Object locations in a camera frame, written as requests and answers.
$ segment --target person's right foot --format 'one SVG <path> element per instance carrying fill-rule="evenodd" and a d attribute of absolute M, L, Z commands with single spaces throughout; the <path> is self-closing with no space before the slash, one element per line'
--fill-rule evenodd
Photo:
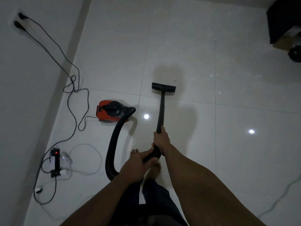
<path fill-rule="evenodd" d="M 159 176 L 161 172 L 161 165 L 160 163 L 155 163 L 149 170 L 148 174 L 145 176 L 145 181 L 147 179 L 154 179 L 156 180 L 156 178 Z"/>

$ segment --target person's right arm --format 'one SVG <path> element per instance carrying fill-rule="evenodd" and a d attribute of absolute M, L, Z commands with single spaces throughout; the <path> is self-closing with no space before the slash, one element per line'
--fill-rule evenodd
<path fill-rule="evenodd" d="M 265 225 L 207 168 L 188 159 L 162 126 L 154 144 L 165 156 L 172 186 L 190 225 Z"/>

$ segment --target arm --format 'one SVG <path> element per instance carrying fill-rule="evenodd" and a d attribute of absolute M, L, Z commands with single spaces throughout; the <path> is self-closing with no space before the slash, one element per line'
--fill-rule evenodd
<path fill-rule="evenodd" d="M 69 216 L 61 226 L 108 225 L 126 188 L 130 184 L 140 181 L 146 171 L 158 161 L 158 158 L 153 158 L 145 165 L 143 164 L 143 158 L 152 151 L 153 148 L 131 155 L 121 168 L 119 175 Z"/>
<path fill-rule="evenodd" d="M 165 156 L 172 186 L 190 225 L 264 225 L 207 168 L 182 155 L 162 126 L 154 133 Z"/>

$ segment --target person's left hand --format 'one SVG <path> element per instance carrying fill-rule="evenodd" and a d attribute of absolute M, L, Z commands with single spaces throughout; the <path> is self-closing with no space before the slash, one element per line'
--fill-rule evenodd
<path fill-rule="evenodd" d="M 123 165 L 118 176 L 122 177 L 129 185 L 143 179 L 146 171 L 158 161 L 158 158 L 152 158 L 146 164 L 143 163 L 145 156 L 149 155 L 153 150 L 153 147 L 141 153 L 139 153 L 138 149 L 133 150 L 129 160 Z"/>

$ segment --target vacuum nozzle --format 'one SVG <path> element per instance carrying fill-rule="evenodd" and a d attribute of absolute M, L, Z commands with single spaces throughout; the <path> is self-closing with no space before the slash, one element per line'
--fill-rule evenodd
<path fill-rule="evenodd" d="M 152 83 L 151 88 L 161 92 L 169 92 L 169 93 L 175 92 L 175 86 L 169 86 L 169 85 L 164 85 L 159 83 Z"/>

